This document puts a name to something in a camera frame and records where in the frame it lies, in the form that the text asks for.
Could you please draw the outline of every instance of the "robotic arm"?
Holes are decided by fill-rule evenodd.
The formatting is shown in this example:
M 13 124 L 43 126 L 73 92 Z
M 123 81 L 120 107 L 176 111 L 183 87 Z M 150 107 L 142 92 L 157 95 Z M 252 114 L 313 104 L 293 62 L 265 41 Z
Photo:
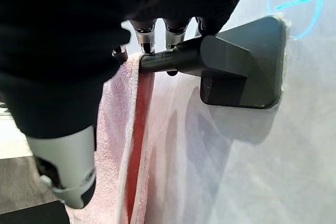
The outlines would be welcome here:
M 142 51 L 152 54 L 157 18 L 172 49 L 192 17 L 200 34 L 215 34 L 238 1 L 0 0 L 0 92 L 42 182 L 62 202 L 83 208 L 95 190 L 102 87 L 126 60 L 130 39 L 121 22 L 131 21 Z

